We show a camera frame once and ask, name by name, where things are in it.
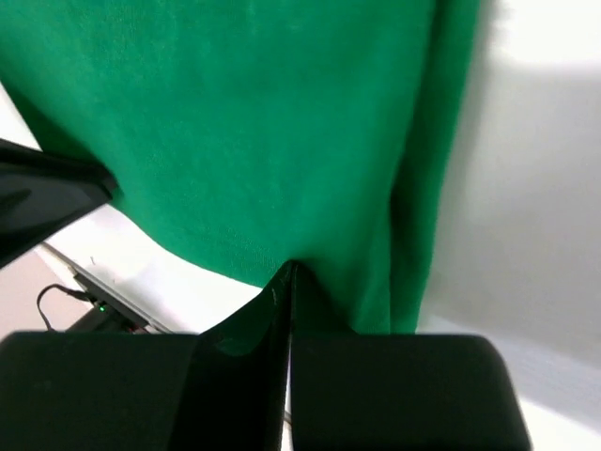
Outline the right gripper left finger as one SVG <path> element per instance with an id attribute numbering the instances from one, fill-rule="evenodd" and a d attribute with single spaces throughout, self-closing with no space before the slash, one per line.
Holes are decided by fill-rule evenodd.
<path id="1" fill-rule="evenodd" d="M 2 448 L 279 449 L 293 271 L 202 334 L 9 335 Z"/>

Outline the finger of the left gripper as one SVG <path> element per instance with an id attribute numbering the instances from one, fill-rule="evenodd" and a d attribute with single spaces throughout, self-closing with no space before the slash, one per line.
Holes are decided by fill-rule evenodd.
<path id="1" fill-rule="evenodd" d="M 117 189 L 103 166 L 1 141 L 1 265 L 109 203 Z"/>

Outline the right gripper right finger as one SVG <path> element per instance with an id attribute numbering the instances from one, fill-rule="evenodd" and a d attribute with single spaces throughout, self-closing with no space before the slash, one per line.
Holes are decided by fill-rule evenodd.
<path id="1" fill-rule="evenodd" d="M 295 265 L 290 396 L 297 450 L 528 450 L 501 354 L 476 334 L 358 334 Z"/>

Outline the green t-shirt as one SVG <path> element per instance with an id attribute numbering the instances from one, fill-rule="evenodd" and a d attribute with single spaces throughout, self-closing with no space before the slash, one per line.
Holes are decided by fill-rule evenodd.
<path id="1" fill-rule="evenodd" d="M 309 267 L 363 334 L 416 329 L 476 1 L 5 1 L 1 82 L 168 251 Z"/>

